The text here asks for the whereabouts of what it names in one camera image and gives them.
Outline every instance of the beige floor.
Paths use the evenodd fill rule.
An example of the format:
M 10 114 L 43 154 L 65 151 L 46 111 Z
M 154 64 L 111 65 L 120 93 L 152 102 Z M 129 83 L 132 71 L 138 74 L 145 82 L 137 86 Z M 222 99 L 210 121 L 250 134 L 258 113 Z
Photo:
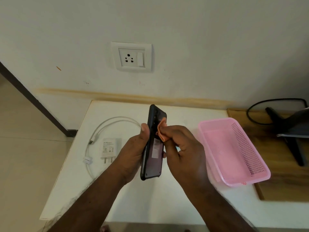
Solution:
M 0 75 L 0 231 L 41 232 L 39 217 L 72 144 Z

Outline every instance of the orange cloth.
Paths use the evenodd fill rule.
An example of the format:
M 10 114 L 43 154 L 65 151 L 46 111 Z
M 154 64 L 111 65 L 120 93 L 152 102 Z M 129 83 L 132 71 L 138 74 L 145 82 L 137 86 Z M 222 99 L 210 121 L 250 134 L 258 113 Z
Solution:
M 169 140 L 170 138 L 168 136 L 165 136 L 163 135 L 161 132 L 160 132 L 160 127 L 166 127 L 167 124 L 166 124 L 166 118 L 163 117 L 163 119 L 161 120 L 161 122 L 158 124 L 158 136 L 161 138 L 161 140 L 163 142 L 166 142 L 167 140 Z

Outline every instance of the black power cord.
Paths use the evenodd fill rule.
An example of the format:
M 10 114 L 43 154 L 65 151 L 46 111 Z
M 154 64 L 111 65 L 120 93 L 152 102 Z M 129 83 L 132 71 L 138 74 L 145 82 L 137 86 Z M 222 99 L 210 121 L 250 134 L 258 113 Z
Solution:
M 255 121 L 255 120 L 253 120 L 253 119 L 249 116 L 249 111 L 250 111 L 254 106 L 256 106 L 256 105 L 258 105 L 258 104 L 260 104 L 260 103 L 271 102 L 271 101 L 283 101 L 283 100 L 296 100 L 296 101 L 302 101 L 302 102 L 304 103 L 304 105 L 305 105 L 305 108 L 308 107 L 307 101 L 304 100 L 304 99 L 302 99 L 302 98 L 276 98 L 276 99 L 268 99 L 268 100 L 260 101 L 260 102 L 258 102 L 258 103 L 256 103 L 256 104 L 250 106 L 250 107 L 248 108 L 248 110 L 246 111 L 246 115 L 247 115 L 247 117 L 248 117 L 248 119 L 249 119 L 250 121 L 252 121 L 253 123 L 256 123 L 256 124 L 258 124 L 258 125 L 272 125 L 273 123 L 260 123 L 260 122 L 257 122 L 257 121 Z

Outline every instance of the forearm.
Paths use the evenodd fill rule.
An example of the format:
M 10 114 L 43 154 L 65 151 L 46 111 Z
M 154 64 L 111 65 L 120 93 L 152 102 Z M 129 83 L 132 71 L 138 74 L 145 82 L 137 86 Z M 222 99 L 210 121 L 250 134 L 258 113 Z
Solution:
M 204 189 L 191 189 L 186 194 L 211 232 L 254 231 L 211 183 Z
M 48 232 L 98 232 L 124 180 L 110 165 Z

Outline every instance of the hand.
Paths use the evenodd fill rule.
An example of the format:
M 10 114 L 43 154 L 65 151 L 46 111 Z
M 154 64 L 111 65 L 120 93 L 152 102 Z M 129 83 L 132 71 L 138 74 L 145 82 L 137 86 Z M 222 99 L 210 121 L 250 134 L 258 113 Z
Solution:
M 149 139 L 149 127 L 141 124 L 141 133 L 131 137 L 119 152 L 115 161 L 110 165 L 119 172 L 125 184 L 132 181 L 136 175 L 142 160 L 142 152 Z
M 161 127 L 160 131 L 171 138 L 164 143 L 168 167 L 185 193 L 208 187 L 210 182 L 203 145 L 184 126 Z

